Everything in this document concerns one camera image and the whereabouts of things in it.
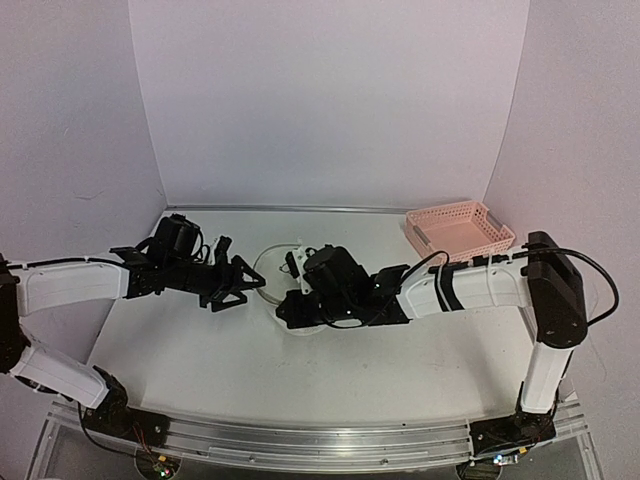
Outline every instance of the black bracket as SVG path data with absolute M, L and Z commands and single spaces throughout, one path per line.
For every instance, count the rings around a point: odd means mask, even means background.
M 469 435 L 475 458 L 530 447 L 556 436 L 553 417 L 556 407 L 547 413 L 527 413 L 520 406 L 522 388 L 516 411 L 508 417 L 491 418 L 471 423 Z
M 169 431 L 169 417 L 128 407 L 127 392 L 122 384 L 101 368 L 93 368 L 105 379 L 109 393 L 98 408 L 85 410 L 82 418 L 84 427 L 136 443 L 140 442 L 138 436 L 142 434 L 148 446 L 163 446 Z
M 545 232 L 532 232 L 525 248 L 531 252 L 524 267 L 531 302 L 538 325 L 537 341 L 564 349 L 587 337 L 587 312 L 582 276 L 566 255 L 535 254 L 536 250 L 557 248 Z
M 8 262 L 0 254 L 0 373 L 18 364 L 30 343 L 20 328 L 16 285 L 20 282 L 9 272 Z
M 144 249 L 153 243 L 143 242 L 138 247 Z M 159 295 L 169 288 L 194 293 L 199 296 L 200 307 L 210 306 L 212 312 L 220 312 L 247 303 L 243 292 L 266 284 L 265 279 L 241 257 L 236 255 L 229 261 L 227 252 L 230 246 L 230 238 L 220 237 L 214 250 L 213 265 L 184 254 L 169 259 L 162 256 L 162 264 L 158 264 L 138 247 L 113 248 L 111 252 L 122 258 L 130 271 L 126 298 L 151 293 Z

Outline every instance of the black cable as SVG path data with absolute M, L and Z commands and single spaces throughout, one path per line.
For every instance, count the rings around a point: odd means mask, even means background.
M 446 265 L 446 264 L 449 263 L 450 257 L 449 257 L 449 254 L 447 252 L 445 252 L 444 250 L 438 250 L 436 252 L 433 252 L 431 255 L 428 255 L 427 257 L 423 258 L 418 263 L 416 263 L 413 267 L 411 267 L 409 270 L 407 270 L 402 275 L 402 277 L 400 277 L 400 281 L 398 282 L 398 286 L 395 288 L 395 291 L 397 292 L 400 289 L 400 287 L 402 287 L 402 284 L 411 275 L 413 275 L 420 267 L 422 267 L 423 265 L 425 265 L 427 262 L 429 262 L 430 260 L 434 259 L 438 255 L 446 255 L 446 260 L 445 260 L 443 265 Z M 349 295 L 348 295 L 348 293 L 346 291 L 343 291 L 342 295 L 344 296 L 344 298 L 349 303 L 349 308 L 355 309 L 355 310 L 362 310 L 358 305 L 356 305 L 351 300 L 351 298 L 349 298 Z M 385 313 L 385 311 L 387 310 L 389 305 L 391 305 L 391 302 L 394 300 L 394 298 L 395 298 L 395 294 L 391 295 L 389 297 L 389 300 L 387 300 L 387 303 L 385 303 L 384 307 L 382 307 L 382 309 L 379 310 L 378 313 L 376 313 L 373 317 L 371 317 L 366 322 L 362 322 L 360 325 L 351 325 L 351 326 L 348 326 L 348 327 L 341 327 L 340 325 L 336 325 L 335 322 L 332 322 L 329 319 L 325 318 L 324 315 L 322 315 L 322 311 L 320 312 L 320 320 L 322 320 L 322 323 L 324 323 L 326 326 L 331 327 L 331 328 L 335 328 L 336 330 L 353 330 L 354 328 L 368 327 L 369 325 L 374 323 L 381 315 L 383 315 Z
M 80 404 L 80 402 L 78 402 L 78 418 L 80 420 L 80 428 L 82 429 L 85 437 L 87 437 L 87 440 L 93 443 L 96 447 L 101 448 L 102 450 L 106 450 L 107 452 L 117 453 L 118 455 L 124 455 L 126 457 L 133 458 L 134 460 L 137 458 L 137 456 L 133 453 L 123 452 L 122 450 L 116 450 L 115 448 L 109 448 L 106 445 L 102 445 L 96 442 L 91 437 L 91 435 L 89 435 L 89 432 L 87 432 L 87 428 L 84 426 L 84 421 L 82 420 L 82 405 Z
M 542 255 L 545 253 L 558 253 L 561 255 L 568 255 L 570 257 L 577 258 L 578 260 L 582 260 L 583 262 L 588 264 L 590 267 L 592 267 L 594 270 L 596 270 L 609 284 L 609 287 L 611 288 L 611 292 L 613 293 L 613 305 L 606 312 L 598 315 L 594 319 L 587 322 L 587 325 L 589 327 L 611 316 L 613 312 L 615 312 L 618 309 L 618 306 L 620 305 L 620 293 L 618 292 L 618 287 L 616 286 L 616 282 L 613 280 L 611 275 L 609 275 L 609 272 L 607 272 L 599 263 L 597 263 L 591 257 L 588 257 L 587 255 L 585 255 L 584 253 L 577 252 L 575 250 L 570 250 L 568 248 L 549 247 L 549 248 L 540 248 L 540 249 L 518 252 L 513 255 L 513 258 L 531 257 L 534 255 Z
M 64 263 L 105 263 L 107 265 L 115 265 L 116 267 L 123 268 L 124 270 L 129 270 L 124 263 L 116 262 L 115 260 L 109 260 L 107 258 L 94 258 L 94 257 L 66 257 L 66 258 L 56 258 L 55 260 L 43 260 L 40 262 L 30 262 L 24 264 L 10 264 L 7 268 L 9 270 L 19 270 L 26 266 L 27 268 L 37 268 L 37 267 L 46 267 L 49 265 L 59 265 Z

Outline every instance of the pink basket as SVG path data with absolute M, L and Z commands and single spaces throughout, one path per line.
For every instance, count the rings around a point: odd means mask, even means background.
M 452 262 L 508 250 L 514 233 L 480 202 L 462 202 L 407 213 L 404 233 L 422 258 L 444 250 Z M 433 259 L 434 264 L 444 258 Z

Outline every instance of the wire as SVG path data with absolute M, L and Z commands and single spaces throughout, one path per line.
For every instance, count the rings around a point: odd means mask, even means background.
M 85 437 L 87 437 L 87 440 L 93 443 L 96 447 L 101 448 L 102 450 L 106 450 L 107 452 L 117 453 L 118 455 L 124 455 L 125 457 L 133 458 L 134 460 L 137 458 L 135 454 L 132 454 L 129 452 L 123 452 L 122 450 L 116 450 L 115 448 L 109 448 L 106 445 L 102 445 L 96 442 L 91 437 L 91 435 L 89 435 L 89 432 L 87 432 L 87 428 L 84 426 L 84 421 L 82 419 L 82 405 L 80 404 L 80 402 L 78 402 L 78 418 L 80 419 L 80 428 L 82 429 L 82 432 L 84 433 Z
M 40 262 L 31 262 L 25 264 L 10 264 L 7 268 L 9 270 L 19 270 L 23 267 L 27 268 L 37 268 L 37 267 L 46 267 L 49 265 L 60 265 L 64 263 L 104 263 L 107 265 L 115 265 L 116 267 L 120 267 L 124 270 L 129 270 L 129 267 L 124 263 L 116 262 L 115 260 L 109 260 L 107 258 L 94 258 L 94 257 L 67 257 L 67 258 L 56 258 L 55 260 L 43 260 Z
M 513 258 L 531 257 L 534 255 L 542 255 L 545 253 L 559 253 L 561 255 L 568 255 L 570 257 L 577 258 L 578 260 L 582 260 L 583 262 L 588 264 L 590 267 L 592 267 L 594 270 L 596 270 L 609 284 L 609 287 L 611 288 L 611 292 L 613 293 L 613 305 L 606 312 L 598 315 L 594 319 L 587 322 L 587 326 L 591 327 L 592 325 L 595 325 L 596 323 L 601 322 L 605 318 L 611 316 L 618 309 L 618 306 L 620 305 L 620 293 L 618 292 L 618 287 L 616 286 L 616 282 L 613 280 L 611 275 L 609 275 L 609 272 L 607 272 L 599 263 L 597 263 L 591 257 L 585 255 L 584 253 L 577 252 L 575 250 L 570 250 L 568 248 L 550 247 L 550 248 L 540 248 L 536 250 L 526 250 L 523 252 L 518 252 L 513 255 Z
M 418 269 L 420 269 L 423 265 L 425 265 L 430 260 L 433 260 L 438 255 L 445 255 L 446 256 L 446 260 L 445 260 L 443 265 L 446 265 L 446 264 L 449 263 L 450 257 L 449 257 L 449 254 L 447 252 L 445 252 L 444 250 L 438 250 L 436 252 L 433 252 L 431 255 L 428 255 L 427 257 L 423 258 L 418 263 L 416 263 L 413 267 L 411 267 L 409 270 L 407 270 L 402 275 L 402 277 L 400 277 L 400 281 L 398 282 L 398 285 L 396 286 L 395 291 L 397 292 L 400 289 L 400 287 L 402 287 L 402 284 L 411 275 L 413 275 Z M 343 290 L 342 291 L 342 295 L 344 296 L 345 300 L 347 300 L 347 302 L 349 303 L 349 308 L 354 309 L 354 310 L 362 310 L 358 305 L 356 305 L 351 300 L 351 298 L 349 297 L 348 292 Z M 369 320 L 367 320 L 366 322 L 362 322 L 360 325 L 351 325 L 351 326 L 348 326 L 348 327 L 346 327 L 346 326 L 345 327 L 341 327 L 340 325 L 336 325 L 335 322 L 332 322 L 329 319 L 325 318 L 325 316 L 322 314 L 322 311 L 320 312 L 320 320 L 322 320 L 322 323 L 324 323 L 328 327 L 335 328 L 336 330 L 353 330 L 354 328 L 368 327 L 369 325 L 373 324 L 378 318 L 380 318 L 380 316 L 385 314 L 385 311 L 387 310 L 389 305 L 391 305 L 391 302 L 393 302 L 394 299 L 395 299 L 395 295 L 391 295 L 389 297 L 389 299 L 387 300 L 387 302 L 384 304 L 384 307 L 382 307 L 382 309 L 380 309 Z
M 84 426 L 84 421 L 82 419 L 82 405 L 80 404 L 80 402 L 78 402 L 78 419 L 80 420 L 80 428 L 82 429 L 82 432 L 84 433 L 85 437 L 87 437 L 87 440 L 93 443 L 96 447 L 101 448 L 102 450 L 105 450 L 110 453 L 117 453 L 118 455 L 124 455 L 125 457 L 133 458 L 134 461 L 144 458 L 144 457 L 138 457 L 138 455 L 136 455 L 135 453 L 123 452 L 122 450 L 116 450 L 114 448 L 110 448 L 110 447 L 107 447 L 106 445 L 102 445 L 101 443 L 96 442 L 96 440 L 92 438 L 91 435 L 89 435 L 87 428 Z M 139 429 L 139 425 L 137 423 L 133 425 L 133 433 L 138 439 L 138 443 L 143 448 L 144 453 L 148 455 L 149 458 L 147 459 L 147 461 L 149 461 L 152 464 L 153 466 L 152 468 L 154 468 L 154 470 L 157 467 L 161 467 L 161 466 L 169 468 L 172 474 L 171 476 L 173 477 L 173 475 L 175 475 L 176 472 L 178 471 L 179 465 L 177 465 L 175 462 L 170 461 L 168 459 L 165 461 L 160 461 L 159 458 L 156 458 L 154 456 L 154 453 L 151 451 L 151 449 L 145 442 L 144 432 L 142 431 L 142 429 Z

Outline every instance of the metal frame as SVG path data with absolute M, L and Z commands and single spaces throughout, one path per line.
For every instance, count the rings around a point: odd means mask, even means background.
M 79 430 L 74 404 L 53 402 L 27 478 L 42 478 L 61 426 Z M 602 479 L 591 435 L 578 401 L 561 403 L 557 437 L 577 437 L 589 480 Z M 123 450 L 135 443 L 92 436 Z M 380 473 L 456 465 L 472 456 L 469 422 L 378 426 L 257 425 L 173 415 L 161 453 L 226 467 L 315 473 Z
M 404 215 L 410 208 L 394 207 L 322 207 L 311 205 L 168 205 L 165 211 L 207 212 L 319 212 L 319 213 L 384 213 Z

